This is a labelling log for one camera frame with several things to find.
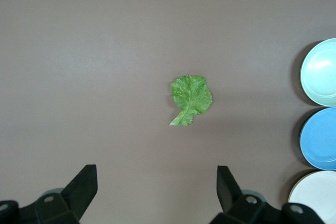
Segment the brown table cover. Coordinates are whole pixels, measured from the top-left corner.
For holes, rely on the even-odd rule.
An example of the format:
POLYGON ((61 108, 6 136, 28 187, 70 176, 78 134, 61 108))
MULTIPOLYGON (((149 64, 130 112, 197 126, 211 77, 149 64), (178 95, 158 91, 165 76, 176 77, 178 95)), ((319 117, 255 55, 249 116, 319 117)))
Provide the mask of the brown table cover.
POLYGON ((312 169, 306 53, 336 0, 0 0, 0 200, 28 205, 96 164, 81 224, 208 224, 216 170, 280 208, 312 169), (170 87, 206 79, 188 126, 170 87))

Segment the beige round plate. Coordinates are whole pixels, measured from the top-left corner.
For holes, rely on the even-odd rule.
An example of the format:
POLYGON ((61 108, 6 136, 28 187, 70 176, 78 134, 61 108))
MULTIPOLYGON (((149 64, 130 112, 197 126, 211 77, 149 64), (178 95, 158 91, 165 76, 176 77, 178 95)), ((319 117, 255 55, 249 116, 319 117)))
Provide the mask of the beige round plate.
POLYGON ((336 171, 303 176, 292 187, 288 201, 310 207, 325 224, 336 224, 336 171))

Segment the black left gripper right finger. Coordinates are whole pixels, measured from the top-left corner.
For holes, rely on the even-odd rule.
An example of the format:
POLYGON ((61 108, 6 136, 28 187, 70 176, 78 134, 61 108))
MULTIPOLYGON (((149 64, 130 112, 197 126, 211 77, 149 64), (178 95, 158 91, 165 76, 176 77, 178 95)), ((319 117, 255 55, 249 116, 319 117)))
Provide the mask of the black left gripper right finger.
POLYGON ((314 210, 299 203, 272 207, 244 194, 227 166, 217 167, 216 192, 222 208, 209 224, 325 224, 314 210))

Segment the pale green round plate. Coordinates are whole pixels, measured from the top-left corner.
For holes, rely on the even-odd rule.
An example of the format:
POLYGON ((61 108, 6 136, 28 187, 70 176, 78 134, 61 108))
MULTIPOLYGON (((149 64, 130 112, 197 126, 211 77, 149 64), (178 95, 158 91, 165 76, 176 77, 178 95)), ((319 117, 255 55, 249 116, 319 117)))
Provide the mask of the pale green round plate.
POLYGON ((336 106, 336 38, 318 43, 305 56, 300 82, 307 97, 321 106, 336 106))

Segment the blue round plate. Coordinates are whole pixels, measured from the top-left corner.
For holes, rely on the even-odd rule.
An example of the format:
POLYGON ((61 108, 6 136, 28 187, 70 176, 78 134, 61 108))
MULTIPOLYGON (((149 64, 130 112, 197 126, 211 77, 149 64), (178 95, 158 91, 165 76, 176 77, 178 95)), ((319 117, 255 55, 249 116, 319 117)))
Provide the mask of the blue round plate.
POLYGON ((300 132, 306 161, 320 170, 336 170, 336 107, 322 109, 307 119, 300 132))

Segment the green lettuce leaf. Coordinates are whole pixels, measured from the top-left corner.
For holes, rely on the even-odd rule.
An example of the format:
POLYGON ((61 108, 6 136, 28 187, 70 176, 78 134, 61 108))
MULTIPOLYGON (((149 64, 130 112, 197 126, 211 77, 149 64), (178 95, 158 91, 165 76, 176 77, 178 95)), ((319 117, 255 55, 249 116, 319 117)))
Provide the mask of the green lettuce leaf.
POLYGON ((190 125, 195 116, 207 112, 213 103, 212 93, 202 76, 180 76, 171 84, 170 91, 175 104, 181 110, 170 122, 170 126, 190 125))

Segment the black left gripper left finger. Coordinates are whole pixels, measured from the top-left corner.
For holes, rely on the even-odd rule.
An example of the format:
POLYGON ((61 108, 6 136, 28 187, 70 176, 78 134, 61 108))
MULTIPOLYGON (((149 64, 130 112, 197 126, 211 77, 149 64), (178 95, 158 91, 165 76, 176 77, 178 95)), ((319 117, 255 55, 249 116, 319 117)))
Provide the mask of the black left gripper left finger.
POLYGON ((47 193, 28 206, 0 201, 0 224, 80 224, 97 191, 97 167, 89 164, 61 192, 47 193))

